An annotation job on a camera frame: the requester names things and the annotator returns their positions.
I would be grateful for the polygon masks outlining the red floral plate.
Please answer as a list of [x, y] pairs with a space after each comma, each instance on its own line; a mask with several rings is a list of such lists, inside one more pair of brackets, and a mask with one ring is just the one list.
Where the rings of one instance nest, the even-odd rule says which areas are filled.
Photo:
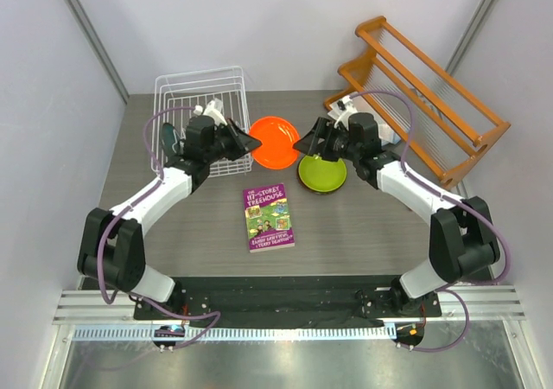
[[299, 170], [299, 164], [296, 165], [296, 180], [297, 182], [299, 183], [299, 185], [305, 190], [305, 191], [308, 191], [310, 192], [311, 194], [314, 194], [314, 195], [332, 195], [334, 194], [335, 192], [339, 191], [340, 189], [342, 189], [345, 184], [346, 184], [346, 180], [343, 181], [341, 183], [341, 185], [339, 185], [338, 187], [336, 188], [333, 188], [329, 191], [326, 191], [326, 192], [321, 192], [319, 190], [315, 190], [313, 188], [311, 188], [310, 186], [308, 186], [307, 184], [305, 184], [302, 180], [302, 178], [300, 177], [300, 170]]

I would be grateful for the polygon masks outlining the lime green plate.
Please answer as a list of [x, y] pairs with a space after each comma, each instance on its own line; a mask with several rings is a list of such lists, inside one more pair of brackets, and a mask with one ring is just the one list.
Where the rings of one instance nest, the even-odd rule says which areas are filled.
[[303, 182], [321, 192], [338, 187], [347, 178], [346, 164], [341, 159], [331, 162], [318, 156], [304, 156], [299, 170]]

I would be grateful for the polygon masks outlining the orange plate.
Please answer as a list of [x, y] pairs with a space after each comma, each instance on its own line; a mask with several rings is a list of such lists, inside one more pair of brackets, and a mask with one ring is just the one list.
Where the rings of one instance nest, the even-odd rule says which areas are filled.
[[251, 126], [249, 135], [262, 143], [252, 152], [254, 161], [267, 169], [286, 169], [299, 157], [299, 152], [293, 147], [300, 138], [299, 133], [284, 118], [260, 118]]

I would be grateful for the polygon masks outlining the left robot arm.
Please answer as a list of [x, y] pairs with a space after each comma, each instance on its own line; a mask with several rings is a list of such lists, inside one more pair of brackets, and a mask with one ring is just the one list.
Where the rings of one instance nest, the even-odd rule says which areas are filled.
[[179, 201], [187, 199], [209, 177], [213, 163], [230, 161], [261, 147], [231, 119], [213, 114], [191, 118], [183, 136], [170, 123], [162, 125], [160, 144], [167, 157], [156, 178], [129, 200], [87, 216], [77, 270], [112, 288], [141, 297], [164, 318], [181, 314], [185, 295], [178, 281], [147, 265], [144, 238], [149, 229]]

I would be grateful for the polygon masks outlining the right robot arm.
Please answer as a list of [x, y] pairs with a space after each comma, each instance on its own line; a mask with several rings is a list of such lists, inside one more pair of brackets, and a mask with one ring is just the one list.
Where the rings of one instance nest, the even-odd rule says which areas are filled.
[[451, 195], [412, 171], [383, 148], [372, 115], [350, 114], [346, 124], [318, 118], [293, 147], [325, 161], [351, 162], [359, 179], [401, 201], [429, 225], [428, 257], [391, 282], [389, 304], [399, 315], [411, 315], [431, 293], [499, 261], [498, 235], [486, 202]]

